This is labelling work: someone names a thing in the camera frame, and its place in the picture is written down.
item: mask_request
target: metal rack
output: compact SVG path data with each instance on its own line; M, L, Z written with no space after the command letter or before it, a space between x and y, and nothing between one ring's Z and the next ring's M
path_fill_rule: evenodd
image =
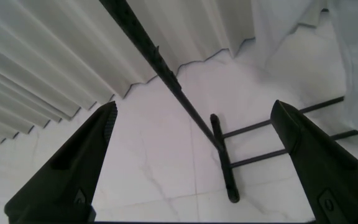
M204 132L206 137L212 143L212 145L218 150L219 159L221 161L221 168L223 172L224 181L226 183L227 195L231 202L236 203L240 200L239 191L237 189L236 180L233 175L233 168L240 167L252 162L261 161L271 157L279 156L287 153L285 149L264 154L261 156L253 157L250 159L245 159L243 161L231 163L229 155L227 153L226 145L224 140L226 138L246 133L248 131L261 128L263 126L269 125L270 120L266 120L251 126L232 131L230 133L223 134L219 118L212 114L210 117L211 124L213 127L213 132L208 128L206 123L203 121L201 116L195 110L193 105L190 103L188 98L181 90L181 86L175 76L175 74L168 68L164 59L161 57L158 52L158 47L154 46L154 43L151 41L150 37L147 35L146 31L143 29L142 25L136 18L134 12L129 7L128 3L125 0L99 0L101 4L106 8L110 16L118 23L121 29L126 33L128 38L136 46L139 52L144 56L148 61L151 67L155 70L157 75L161 78L164 84L169 88L172 94L176 97L179 103L186 109L187 113L193 118L194 122L198 127ZM333 105L335 103L342 102L344 97L335 98L317 105L309 106L300 110L302 113L307 113L310 111L318 110L326 106ZM358 131L352 130L345 133L339 133L331 136L334 140L348 138L350 136L355 136L358 134Z

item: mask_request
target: marble floor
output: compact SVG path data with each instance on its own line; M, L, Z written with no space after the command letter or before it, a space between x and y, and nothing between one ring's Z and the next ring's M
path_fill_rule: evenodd
M277 99L303 108L344 95L345 76L329 21L300 27L287 37L272 63L261 69L255 40L232 58L222 50L205 62L180 67L183 91L209 124L221 118L224 132L269 118ZM231 203L218 154L159 78L134 85L117 103L118 117L93 200L97 220L160 222L305 222L313 219L288 155L234 169L239 203ZM21 171L5 201L100 105L72 121L51 122L0 145ZM350 130L342 104L307 116L328 134ZM358 136L339 143L358 158ZM283 148L273 127L226 139L232 162Z

